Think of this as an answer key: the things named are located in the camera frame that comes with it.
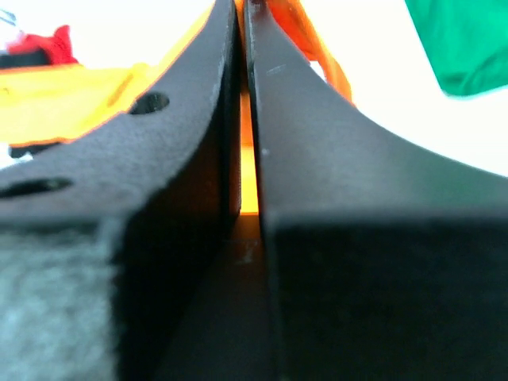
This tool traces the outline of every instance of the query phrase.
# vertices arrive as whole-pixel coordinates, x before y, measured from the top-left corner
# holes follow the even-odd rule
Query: white surface
[[[27,33],[71,26],[88,67],[155,63],[213,0],[4,0]],[[508,90],[444,95],[404,0],[302,0],[351,84],[355,103],[381,126],[441,155],[508,175]]]

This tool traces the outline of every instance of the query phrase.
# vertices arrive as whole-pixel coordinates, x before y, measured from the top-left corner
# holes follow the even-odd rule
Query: screw hole
[[[129,111],[131,115],[145,115],[156,113],[169,105],[169,98],[159,92],[148,92],[136,100],[133,108]]]
[[[0,198],[15,198],[30,196],[31,194],[61,191],[71,185],[71,180],[63,178],[22,181],[0,189]]]

